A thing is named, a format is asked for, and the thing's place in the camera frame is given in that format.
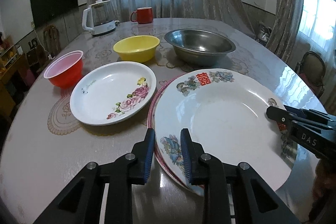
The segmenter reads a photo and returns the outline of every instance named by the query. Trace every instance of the red plastic bowl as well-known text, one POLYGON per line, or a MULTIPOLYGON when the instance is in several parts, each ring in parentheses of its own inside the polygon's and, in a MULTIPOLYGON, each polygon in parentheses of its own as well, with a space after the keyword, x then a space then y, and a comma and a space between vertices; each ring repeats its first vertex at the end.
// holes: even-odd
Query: red plastic bowl
POLYGON ((83 51, 73 51, 55 60, 44 72, 44 78, 62 89, 77 84, 82 78, 83 51))

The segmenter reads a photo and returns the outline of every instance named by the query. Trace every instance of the metal bowl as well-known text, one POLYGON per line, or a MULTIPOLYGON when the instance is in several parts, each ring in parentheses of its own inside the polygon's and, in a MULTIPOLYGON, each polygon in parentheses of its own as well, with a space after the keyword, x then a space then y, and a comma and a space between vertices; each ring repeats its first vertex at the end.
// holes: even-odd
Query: metal bowl
POLYGON ((202 30, 174 30, 166 33, 165 40, 173 45, 179 58, 199 66, 213 66, 236 49, 228 38, 202 30))

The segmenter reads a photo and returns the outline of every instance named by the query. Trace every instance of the television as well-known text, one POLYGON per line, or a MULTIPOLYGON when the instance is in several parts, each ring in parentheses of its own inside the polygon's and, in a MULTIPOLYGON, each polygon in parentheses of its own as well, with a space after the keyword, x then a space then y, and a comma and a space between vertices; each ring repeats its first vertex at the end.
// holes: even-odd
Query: television
POLYGON ((30 0, 35 28, 78 7, 78 0, 30 0))

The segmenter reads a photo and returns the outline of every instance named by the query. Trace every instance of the white kettle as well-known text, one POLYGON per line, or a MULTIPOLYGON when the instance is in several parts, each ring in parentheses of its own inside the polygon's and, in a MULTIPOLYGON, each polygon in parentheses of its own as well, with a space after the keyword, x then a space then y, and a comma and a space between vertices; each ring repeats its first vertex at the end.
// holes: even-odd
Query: white kettle
POLYGON ((82 27, 91 35, 101 35, 113 31, 119 21, 112 19, 111 1, 98 0, 83 11, 82 27))

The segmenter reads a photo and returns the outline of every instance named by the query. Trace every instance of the yellow plastic bowl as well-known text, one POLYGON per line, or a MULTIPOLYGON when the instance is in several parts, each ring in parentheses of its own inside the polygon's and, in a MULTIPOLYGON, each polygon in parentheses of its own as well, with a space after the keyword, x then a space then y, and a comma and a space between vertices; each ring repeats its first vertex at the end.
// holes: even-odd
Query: yellow plastic bowl
POLYGON ((160 39, 153 36, 135 36, 122 39, 113 46, 123 61, 144 63, 155 55, 160 39))

